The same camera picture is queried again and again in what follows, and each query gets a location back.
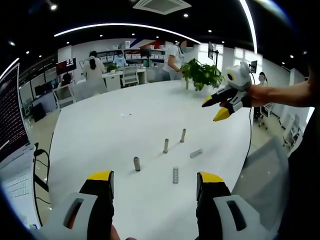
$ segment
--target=hand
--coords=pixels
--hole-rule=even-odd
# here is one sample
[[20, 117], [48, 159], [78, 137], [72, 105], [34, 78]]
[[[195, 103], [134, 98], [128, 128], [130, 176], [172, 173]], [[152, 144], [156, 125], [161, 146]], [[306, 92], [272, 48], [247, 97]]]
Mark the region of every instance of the hand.
[[[118, 232], [117, 232], [116, 228], [113, 225], [111, 226], [110, 240], [120, 240]], [[136, 239], [132, 238], [132, 237], [129, 237], [126, 240], [136, 240]]]
[[[261, 107], [267, 103], [268, 101], [268, 91], [269, 88], [267, 86], [261, 85], [252, 85], [246, 93], [251, 97], [251, 106], [252, 107]], [[222, 108], [228, 101], [223, 101], [220, 103], [220, 107]]]

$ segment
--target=air conditioner vent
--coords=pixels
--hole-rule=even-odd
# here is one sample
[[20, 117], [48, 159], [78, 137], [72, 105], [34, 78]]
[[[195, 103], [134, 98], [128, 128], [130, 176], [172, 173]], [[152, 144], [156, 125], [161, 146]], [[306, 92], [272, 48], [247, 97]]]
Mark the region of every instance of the air conditioner vent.
[[190, 7], [191, 5], [183, 0], [140, 0], [133, 6], [134, 9], [162, 15], [171, 14]]

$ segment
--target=white shirt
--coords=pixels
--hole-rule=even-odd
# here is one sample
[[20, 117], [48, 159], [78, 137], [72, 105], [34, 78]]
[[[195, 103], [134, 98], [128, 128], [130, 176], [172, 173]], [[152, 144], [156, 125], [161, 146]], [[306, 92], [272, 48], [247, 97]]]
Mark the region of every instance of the white shirt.
[[184, 64], [184, 60], [185, 60], [185, 56], [184, 54], [181, 52], [180, 47], [176, 46], [176, 45], [172, 45], [169, 47], [168, 51], [166, 51], [165, 53], [165, 57], [164, 57], [164, 66], [163, 66], [163, 70], [166, 72], [171, 72], [171, 71], [175, 71], [172, 67], [170, 67], [168, 65], [168, 61], [169, 61], [169, 56], [172, 55], [175, 58], [175, 65], [178, 68], [181, 68], [181, 66]]
[[[91, 69], [90, 60], [95, 60], [95, 69]], [[87, 81], [102, 79], [102, 74], [105, 73], [105, 65], [102, 61], [94, 56], [89, 57], [89, 59], [85, 62], [83, 66], [83, 75], [85, 76]]]

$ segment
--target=spring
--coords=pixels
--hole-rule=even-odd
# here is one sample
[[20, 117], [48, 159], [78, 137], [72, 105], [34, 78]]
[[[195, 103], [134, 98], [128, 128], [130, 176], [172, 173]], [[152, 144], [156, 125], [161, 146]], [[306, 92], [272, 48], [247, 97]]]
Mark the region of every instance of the spring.
[[179, 182], [179, 168], [175, 166], [173, 168], [173, 183], [177, 184]]
[[199, 149], [197, 151], [194, 151], [193, 153], [190, 154], [190, 158], [195, 158], [196, 156], [202, 154], [204, 151], [202, 149]]
[[163, 153], [164, 153], [164, 154], [167, 154], [167, 153], [168, 153], [168, 144], [169, 144], [169, 139], [166, 138], [166, 139], [164, 140], [164, 150], [163, 150]]
[[137, 172], [140, 171], [140, 160], [137, 156], [133, 158], [134, 168]]
[[185, 141], [185, 136], [186, 136], [186, 129], [184, 128], [182, 130], [182, 136], [181, 136], [181, 140], [180, 140], [180, 143], [183, 143]]

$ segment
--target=keyboard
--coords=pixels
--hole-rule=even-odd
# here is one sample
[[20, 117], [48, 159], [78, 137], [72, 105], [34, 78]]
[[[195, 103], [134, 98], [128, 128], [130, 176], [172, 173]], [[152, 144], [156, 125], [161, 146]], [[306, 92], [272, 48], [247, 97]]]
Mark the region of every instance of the keyboard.
[[7, 189], [11, 198], [17, 198], [29, 194], [29, 174], [17, 176], [10, 181], [5, 181], [3, 186]]

